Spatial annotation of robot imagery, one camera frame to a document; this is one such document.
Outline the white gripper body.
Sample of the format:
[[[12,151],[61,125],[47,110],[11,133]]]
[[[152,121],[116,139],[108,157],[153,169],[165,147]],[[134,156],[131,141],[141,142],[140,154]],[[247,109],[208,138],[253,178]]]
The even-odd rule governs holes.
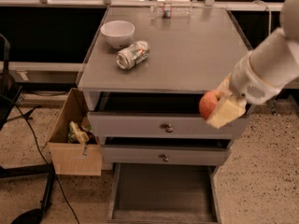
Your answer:
[[[250,62],[251,51],[234,67],[229,81],[229,90],[239,99],[248,104],[261,105],[277,96],[286,85],[284,75],[270,80],[270,69],[266,77],[259,75]]]

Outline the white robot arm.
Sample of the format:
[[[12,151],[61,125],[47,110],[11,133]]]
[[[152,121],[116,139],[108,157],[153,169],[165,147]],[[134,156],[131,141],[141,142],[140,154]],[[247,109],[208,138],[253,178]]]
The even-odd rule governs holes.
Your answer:
[[[220,86],[200,101],[200,113],[216,129],[261,105],[299,77],[299,0],[285,0],[280,26],[245,55]]]

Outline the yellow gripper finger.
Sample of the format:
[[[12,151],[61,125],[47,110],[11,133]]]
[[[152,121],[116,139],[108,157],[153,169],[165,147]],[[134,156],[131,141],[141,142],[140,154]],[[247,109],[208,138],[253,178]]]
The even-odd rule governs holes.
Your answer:
[[[222,97],[206,123],[213,128],[219,129],[243,116],[246,112],[246,104],[244,98]]]
[[[230,97],[232,95],[232,92],[229,89],[229,84],[230,84],[230,75],[228,75],[216,89],[216,94],[218,98]]]

